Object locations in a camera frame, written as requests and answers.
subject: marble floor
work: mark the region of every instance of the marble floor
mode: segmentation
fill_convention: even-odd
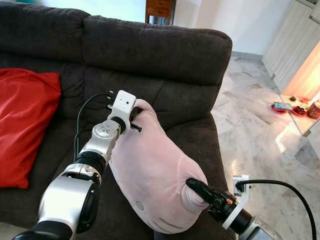
[[[260,60],[231,57],[211,111],[229,189],[232,176],[287,182],[306,198],[320,239],[319,158],[289,114],[276,114],[279,90]],[[278,185],[253,184],[245,209],[276,229],[282,238],[309,240],[311,227],[300,199]]]

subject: gray couch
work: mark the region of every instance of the gray couch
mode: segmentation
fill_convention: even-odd
[[[58,72],[62,89],[29,175],[29,188],[0,189],[0,222],[24,228],[37,222],[44,190],[73,161],[81,105],[108,90],[123,89],[152,104],[167,135],[198,162],[212,186],[226,190],[210,110],[231,50],[230,38],[216,30],[148,25],[76,9],[0,1],[0,68]],[[85,109],[82,127],[90,129],[108,114],[106,100],[97,98]],[[88,131],[81,137],[82,144],[89,136]],[[77,239],[235,239],[206,211],[186,232],[154,233],[132,210],[109,168],[103,177],[95,225]]]

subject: pink pillow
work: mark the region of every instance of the pink pillow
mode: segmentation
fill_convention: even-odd
[[[186,231],[208,206],[186,179],[204,183],[207,179],[199,165],[167,137],[152,107],[141,99],[135,107],[143,109],[133,121],[142,132],[130,130],[116,142],[109,162],[114,178],[150,228],[165,234]]]

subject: red pillow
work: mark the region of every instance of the red pillow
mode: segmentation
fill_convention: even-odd
[[[28,187],[28,174],[60,95],[59,73],[0,69],[0,188]]]

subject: sofa cushion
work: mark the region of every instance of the sofa cushion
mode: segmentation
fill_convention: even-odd
[[[207,117],[220,89],[216,85],[196,85],[169,81],[165,78],[147,77],[96,67],[85,68],[84,99],[96,93],[125,90],[149,102],[166,130],[174,125]],[[103,122],[112,104],[103,96],[87,105],[85,115],[93,124]]]
[[[88,13],[0,1],[0,50],[82,62],[82,26]]]
[[[81,64],[21,56],[0,51],[0,68],[23,68],[37,73],[60,73],[62,94],[56,116],[67,119],[75,119],[77,117],[84,101],[84,67]]]
[[[201,85],[220,85],[232,42],[223,32],[101,16],[83,21],[86,64]]]

